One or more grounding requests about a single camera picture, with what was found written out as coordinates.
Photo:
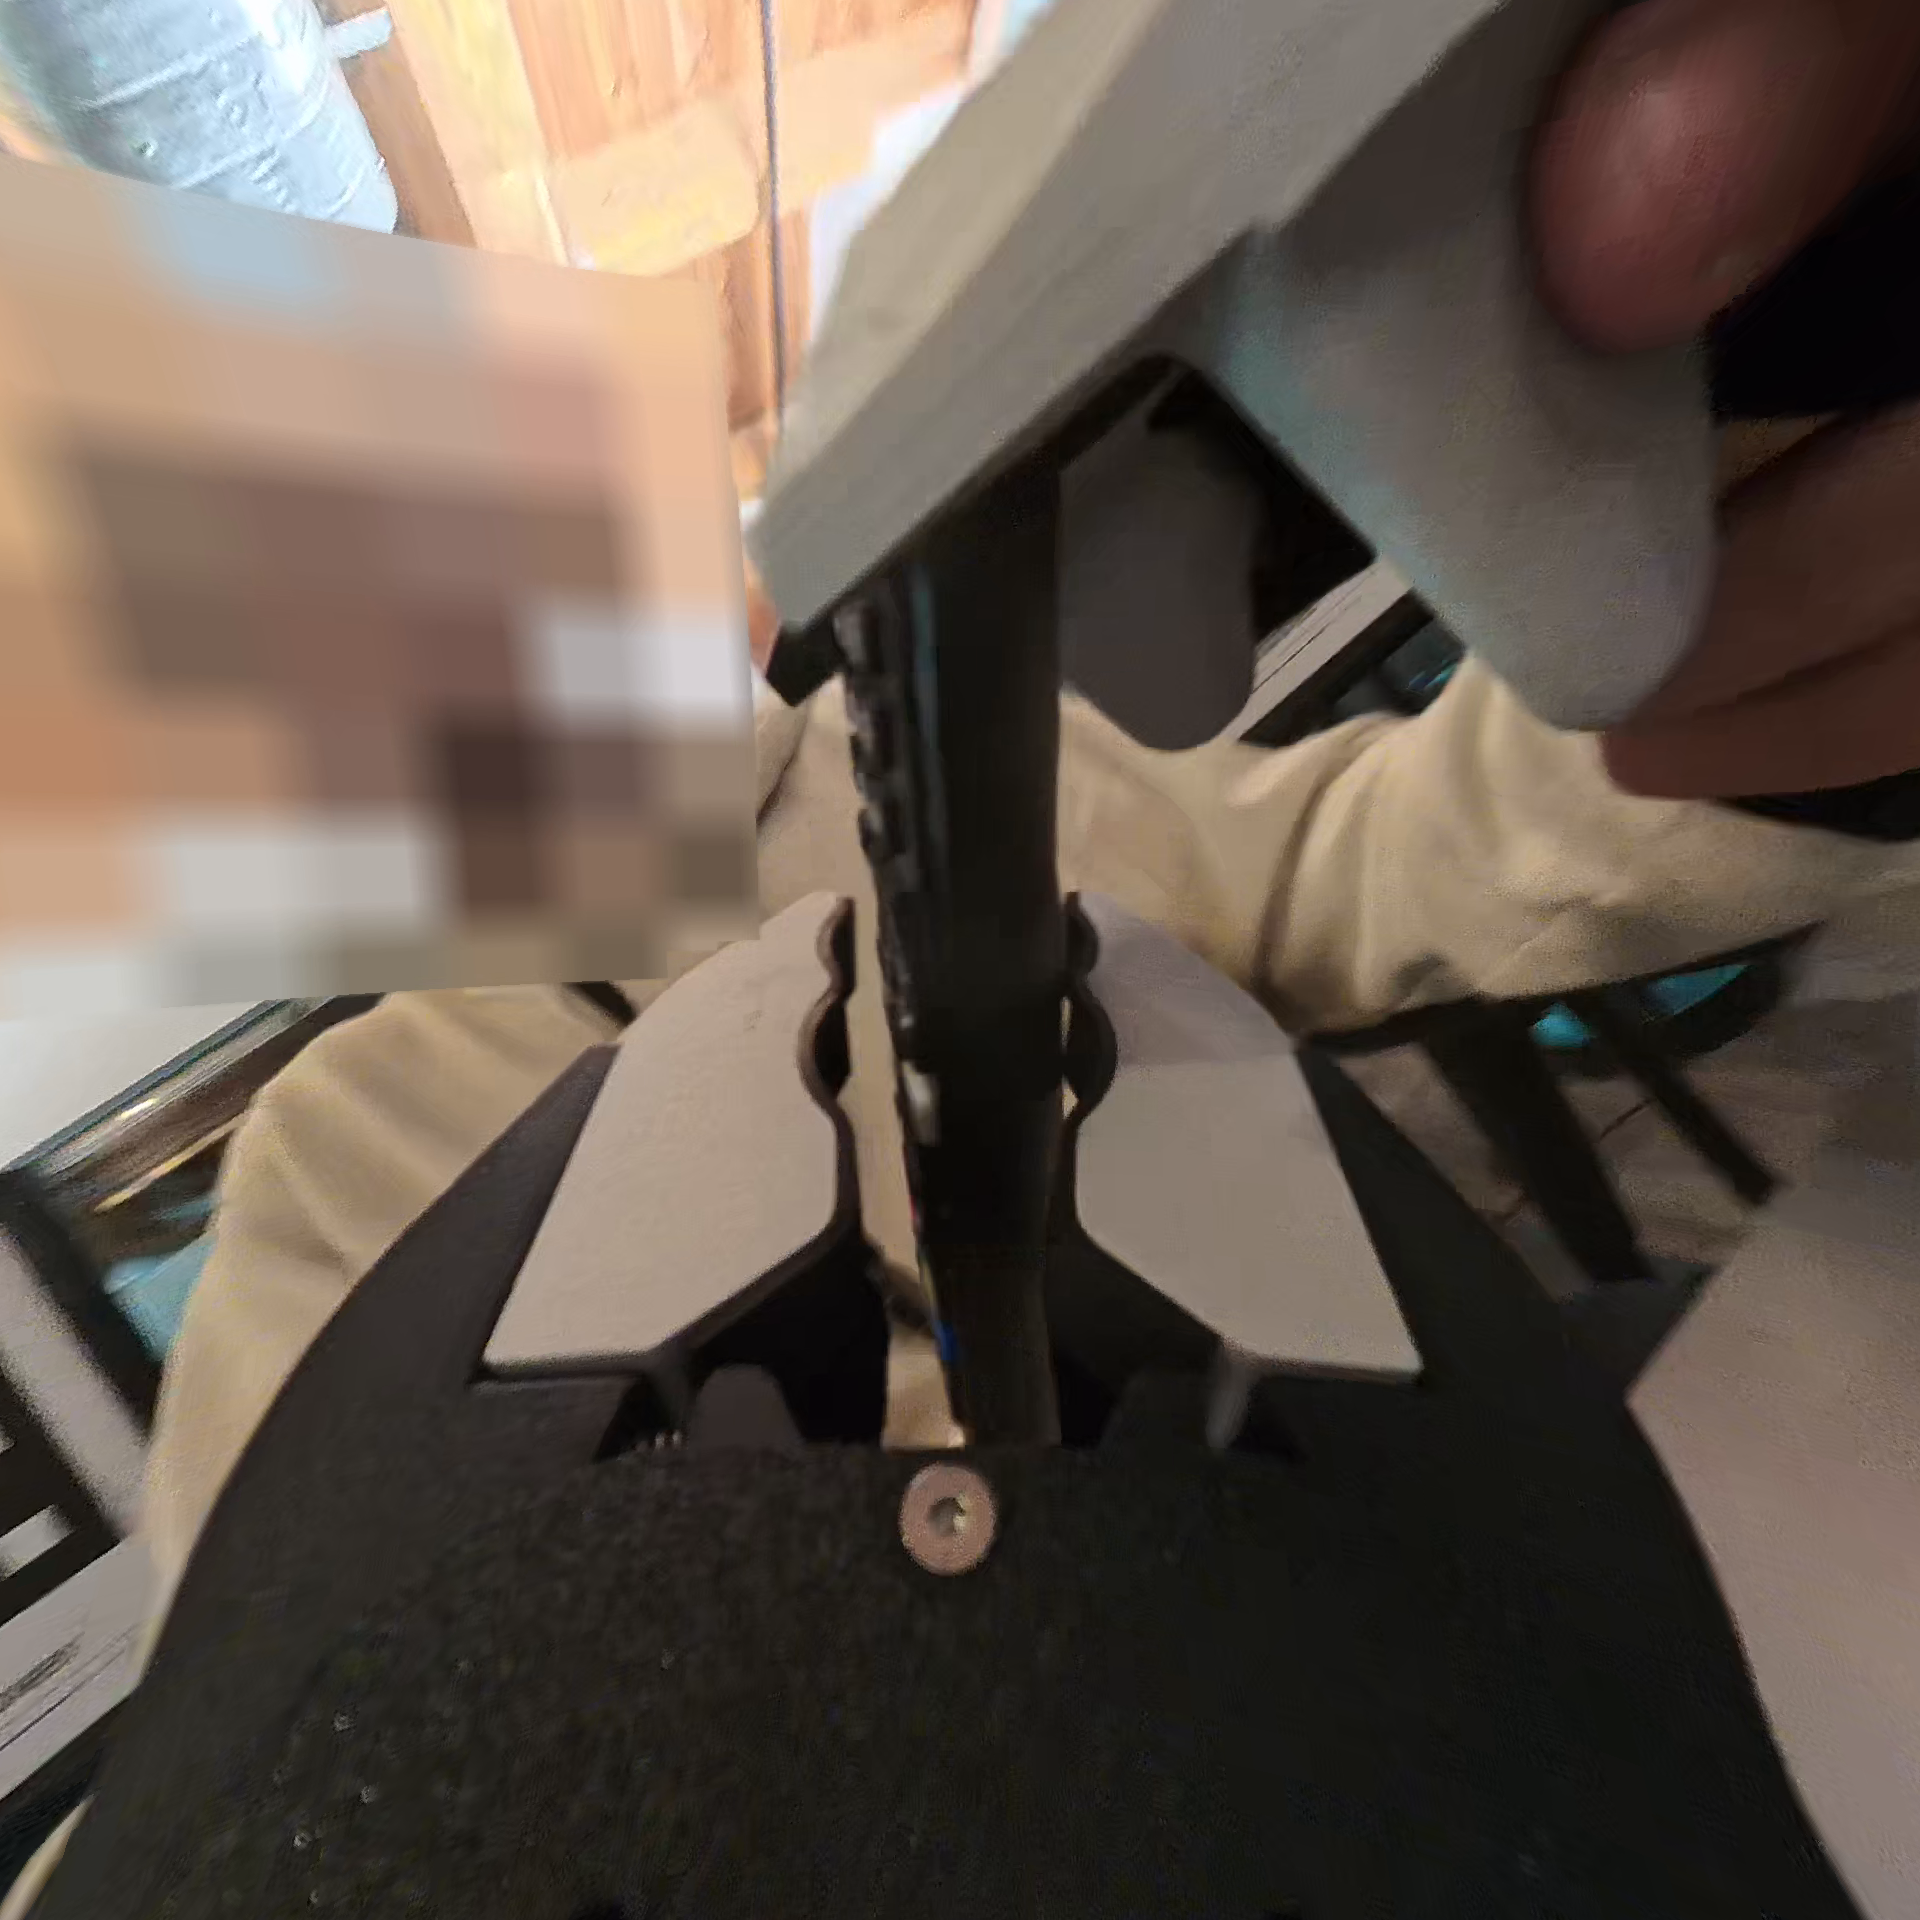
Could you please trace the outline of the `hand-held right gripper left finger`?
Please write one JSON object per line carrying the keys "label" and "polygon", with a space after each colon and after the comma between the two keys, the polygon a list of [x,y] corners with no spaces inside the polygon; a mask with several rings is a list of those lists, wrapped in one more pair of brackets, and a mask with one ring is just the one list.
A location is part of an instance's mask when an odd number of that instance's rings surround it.
{"label": "hand-held right gripper left finger", "polygon": [[840,1090],[854,903],[815,895],[667,986],[615,1045],[485,1346],[494,1376],[691,1373],[755,1315],[869,1311]]}

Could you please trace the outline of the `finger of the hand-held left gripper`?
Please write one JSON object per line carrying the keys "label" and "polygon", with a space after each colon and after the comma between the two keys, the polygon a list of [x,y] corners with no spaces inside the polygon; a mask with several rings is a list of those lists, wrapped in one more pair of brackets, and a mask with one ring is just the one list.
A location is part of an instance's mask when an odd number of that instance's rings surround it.
{"label": "finger of the hand-held left gripper", "polygon": [[1186,432],[1111,432],[1063,475],[1063,683],[1155,752],[1253,685],[1257,492]]}
{"label": "finger of the hand-held left gripper", "polygon": [[[854,242],[751,552],[790,627],[1039,449],[1433,75],[1537,77],[1591,5],[1054,5]],[[1529,130],[1535,107],[1523,112]]]}

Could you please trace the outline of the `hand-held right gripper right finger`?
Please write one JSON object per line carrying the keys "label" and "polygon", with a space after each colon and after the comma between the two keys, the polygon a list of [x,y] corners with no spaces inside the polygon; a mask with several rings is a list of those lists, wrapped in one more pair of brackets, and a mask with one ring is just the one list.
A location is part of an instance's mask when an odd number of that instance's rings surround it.
{"label": "hand-held right gripper right finger", "polygon": [[1049,1332],[1072,1433],[1155,1416],[1285,1450],[1262,1392],[1410,1386],[1423,1359],[1304,1053],[1246,989],[1103,895],[1071,900],[1071,1112]]}

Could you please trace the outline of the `person's left hand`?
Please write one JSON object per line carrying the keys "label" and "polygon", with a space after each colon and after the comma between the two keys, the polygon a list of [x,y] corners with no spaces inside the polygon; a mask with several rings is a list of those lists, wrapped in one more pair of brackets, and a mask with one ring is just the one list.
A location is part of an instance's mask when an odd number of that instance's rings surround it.
{"label": "person's left hand", "polygon": [[[1591,348],[1695,340],[1915,139],[1915,5],[1634,5],[1535,153],[1544,290]],[[1918,761],[1915,402],[1837,417],[1723,500],[1696,647],[1602,740],[1627,792],[1833,793]]]}

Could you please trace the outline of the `person's black chair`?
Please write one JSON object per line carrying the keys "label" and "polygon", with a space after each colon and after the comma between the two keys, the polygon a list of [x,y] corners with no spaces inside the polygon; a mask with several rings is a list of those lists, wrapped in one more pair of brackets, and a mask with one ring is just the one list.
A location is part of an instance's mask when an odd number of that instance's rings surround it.
{"label": "person's black chair", "polygon": [[1591,1073],[1627,1080],[1739,1203],[1763,1208],[1781,1179],[1690,1080],[1690,1065],[1761,1026],[1786,1000],[1814,928],[1659,975],[1519,1000],[1461,1000],[1318,1043],[1342,1058],[1414,1047],[1426,1057],[1591,1285],[1653,1277],[1641,1232],[1582,1128],[1541,1025],[1577,1025]]}

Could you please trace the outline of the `large silver duct with box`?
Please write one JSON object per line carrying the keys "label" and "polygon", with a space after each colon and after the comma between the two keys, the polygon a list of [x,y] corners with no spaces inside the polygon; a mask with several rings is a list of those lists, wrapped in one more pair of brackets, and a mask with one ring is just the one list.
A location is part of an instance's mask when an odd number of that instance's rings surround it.
{"label": "large silver duct with box", "polygon": [[400,204],[311,2],[5,2],[5,101],[94,172],[395,234]]}

